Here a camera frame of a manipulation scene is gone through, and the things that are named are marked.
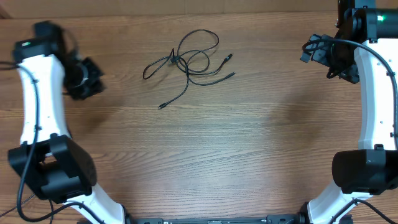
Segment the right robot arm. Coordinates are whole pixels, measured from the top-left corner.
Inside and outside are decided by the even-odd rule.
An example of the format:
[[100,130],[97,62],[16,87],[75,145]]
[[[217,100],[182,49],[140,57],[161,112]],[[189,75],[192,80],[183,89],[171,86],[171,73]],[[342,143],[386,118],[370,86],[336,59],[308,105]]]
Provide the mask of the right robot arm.
[[335,154],[330,184],[283,223],[351,223],[350,210],[397,188],[397,10],[374,1],[339,1],[337,33],[312,35],[303,62],[361,87],[358,148]]

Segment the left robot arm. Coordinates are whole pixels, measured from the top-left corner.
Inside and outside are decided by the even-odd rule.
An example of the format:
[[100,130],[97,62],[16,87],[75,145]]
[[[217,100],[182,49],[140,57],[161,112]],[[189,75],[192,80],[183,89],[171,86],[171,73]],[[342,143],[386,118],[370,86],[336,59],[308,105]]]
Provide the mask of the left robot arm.
[[104,90],[102,71],[78,48],[68,50],[64,29],[49,21],[34,25],[34,37],[15,44],[13,67],[24,97],[20,146],[8,161],[20,176],[20,188],[61,210],[74,208],[87,223],[130,223],[125,207],[97,181],[95,163],[68,130],[63,97],[84,100]]

